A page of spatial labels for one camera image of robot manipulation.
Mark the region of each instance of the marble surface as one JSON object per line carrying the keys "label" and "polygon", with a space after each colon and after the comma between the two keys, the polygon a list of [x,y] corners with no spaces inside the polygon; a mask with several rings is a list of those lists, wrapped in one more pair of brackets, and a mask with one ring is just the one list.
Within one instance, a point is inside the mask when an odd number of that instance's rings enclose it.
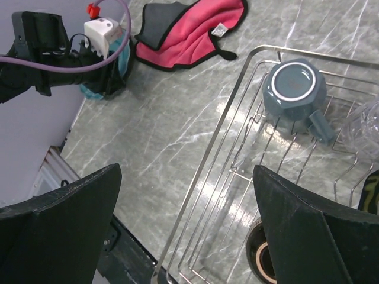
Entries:
{"label": "marble surface", "polygon": [[[147,2],[149,1],[141,0],[130,4],[134,34],[139,31],[142,8]],[[181,2],[190,4],[193,1]],[[228,62],[216,56],[194,69],[175,73],[165,73],[136,64],[128,87],[122,95],[109,102],[85,103],[62,153],[80,176],[90,174],[110,163],[121,165],[123,183],[115,214],[156,257],[163,250],[243,62],[254,47],[273,44],[379,62],[379,3],[375,0],[269,0],[249,1],[249,5],[249,13],[243,25],[220,41],[223,49],[239,55],[237,60]],[[276,60],[272,53],[259,54],[257,58]],[[372,72],[349,66],[337,67],[334,63],[320,62],[317,67],[349,76],[377,78],[377,74]],[[205,189],[194,208],[170,268],[170,272],[178,280],[181,277],[176,268],[181,256],[185,254],[181,265],[185,277],[194,276],[189,269],[192,268],[213,283],[258,283],[250,273],[243,247],[244,238],[256,212],[253,188],[247,180],[228,175],[231,160],[227,160],[227,155],[238,131],[245,127],[246,110],[252,102],[261,75],[269,67],[265,68],[254,77],[245,96],[246,102],[244,101],[236,113],[232,129],[209,179],[206,183],[201,179],[196,186],[195,191],[201,190],[202,185]],[[340,84],[359,85],[340,79],[337,81]],[[368,88],[367,91],[378,91],[376,87]],[[336,93],[341,97],[346,95],[362,101],[367,99],[364,95],[351,92]],[[339,108],[331,108],[328,117],[340,117],[346,107],[348,106],[342,103]],[[226,122],[231,119],[232,116],[229,115]],[[263,129],[261,124],[262,122],[256,123],[252,127],[245,143],[252,147],[243,148],[237,160],[237,172],[242,176],[251,175],[253,165],[260,162],[266,142],[271,136],[272,128],[267,126]],[[277,168],[290,143],[288,141],[290,140],[285,137],[275,135],[262,163],[273,169]],[[232,158],[237,153],[240,142],[238,140],[233,149]],[[311,143],[307,137],[296,141],[294,151],[284,161],[281,175],[296,181],[313,145]],[[223,172],[220,183],[215,186],[226,160],[226,171]],[[309,170],[304,171],[299,184],[333,198],[333,181],[353,161],[349,155],[330,154],[330,149],[317,146],[307,166]],[[339,202],[348,203],[349,188],[368,168],[366,164],[357,167],[354,174],[339,183]],[[320,175],[323,176],[323,186],[316,186]],[[229,186],[222,187],[224,182]],[[191,198],[190,203],[194,202],[195,197],[196,195]],[[192,232],[208,203],[209,207],[199,224],[198,234],[186,252]],[[200,235],[207,216],[211,217],[210,222]],[[173,250],[174,247],[170,247],[165,266],[168,265]],[[194,257],[188,265],[192,252]],[[192,281],[203,283],[199,277]]]}

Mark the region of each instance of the black metal base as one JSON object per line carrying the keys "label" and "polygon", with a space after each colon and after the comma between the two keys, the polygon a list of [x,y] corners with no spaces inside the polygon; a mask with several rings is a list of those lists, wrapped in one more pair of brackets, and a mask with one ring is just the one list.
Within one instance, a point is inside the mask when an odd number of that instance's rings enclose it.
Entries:
{"label": "black metal base", "polygon": [[[143,247],[132,233],[113,215],[108,238],[97,269],[110,284],[148,284],[157,260]],[[170,276],[170,282],[177,284]],[[161,270],[159,283],[169,283],[165,270]]]}

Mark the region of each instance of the teal cloth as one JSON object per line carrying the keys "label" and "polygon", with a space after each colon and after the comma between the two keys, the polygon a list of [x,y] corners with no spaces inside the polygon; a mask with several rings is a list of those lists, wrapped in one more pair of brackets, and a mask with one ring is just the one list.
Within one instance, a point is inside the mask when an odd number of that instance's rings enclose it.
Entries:
{"label": "teal cloth", "polygon": [[[125,36],[125,33],[122,37],[120,37],[119,39],[117,39],[115,42],[111,44],[110,51],[115,52],[119,48],[119,46],[121,45],[121,42],[123,41],[124,36]],[[128,69],[129,57],[130,57],[130,46],[129,44],[127,44],[124,50],[118,56],[118,69],[120,71],[121,76],[124,76],[126,74],[126,71]],[[90,89],[88,89],[84,85],[80,85],[80,89],[82,93],[84,93],[87,99],[100,100],[104,98],[99,93],[93,93]]]}

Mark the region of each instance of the cup rim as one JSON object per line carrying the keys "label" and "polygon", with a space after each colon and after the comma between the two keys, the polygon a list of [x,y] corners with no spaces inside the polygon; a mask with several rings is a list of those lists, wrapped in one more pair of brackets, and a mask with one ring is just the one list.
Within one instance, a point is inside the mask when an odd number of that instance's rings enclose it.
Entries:
{"label": "cup rim", "polygon": [[[303,95],[298,96],[296,98],[289,98],[287,96],[284,96],[284,95],[280,94],[278,92],[278,90],[276,89],[276,87],[275,87],[275,80],[276,80],[279,72],[282,71],[284,68],[292,66],[292,65],[299,65],[299,66],[302,66],[302,67],[306,68],[310,72],[310,74],[312,76],[312,85],[309,88],[309,90],[307,92],[305,92]],[[302,62],[289,62],[289,63],[286,63],[286,64],[280,66],[278,68],[278,70],[275,71],[275,73],[274,73],[274,75],[272,76],[272,79],[271,79],[271,88],[272,88],[273,93],[279,99],[281,99],[282,101],[286,101],[286,102],[297,102],[297,101],[300,101],[302,99],[305,99],[306,97],[308,97],[312,93],[312,91],[314,90],[315,87],[316,87],[316,74],[315,74],[315,72],[313,71],[313,69],[311,67],[309,67],[308,65],[306,65],[306,64],[304,64]]]}

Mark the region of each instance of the clear glass cup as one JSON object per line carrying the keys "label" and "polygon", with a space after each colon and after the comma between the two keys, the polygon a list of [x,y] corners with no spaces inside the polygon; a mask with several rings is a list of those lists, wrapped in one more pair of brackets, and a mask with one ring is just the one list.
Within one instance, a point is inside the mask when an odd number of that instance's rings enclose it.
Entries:
{"label": "clear glass cup", "polygon": [[341,131],[348,150],[363,159],[379,160],[379,98],[352,111]]}

